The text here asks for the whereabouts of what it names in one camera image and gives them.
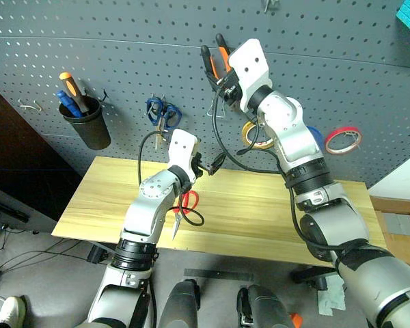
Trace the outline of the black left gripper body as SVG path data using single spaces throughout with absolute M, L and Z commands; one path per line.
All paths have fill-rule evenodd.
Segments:
M 201 169 L 201 158 L 202 154 L 200 152 L 196 152 L 191 160 L 191 169 L 193 170 L 196 178 L 200 178 L 203 175 L 203 170 Z

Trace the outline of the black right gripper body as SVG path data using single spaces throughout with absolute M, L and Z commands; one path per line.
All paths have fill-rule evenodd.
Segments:
M 220 97 L 222 97 L 224 103 L 228 106 L 232 106 L 239 103 L 242 98 L 242 91 L 239 85 L 238 75 L 234 71 L 233 83 L 222 83 L 222 92 L 219 92 Z

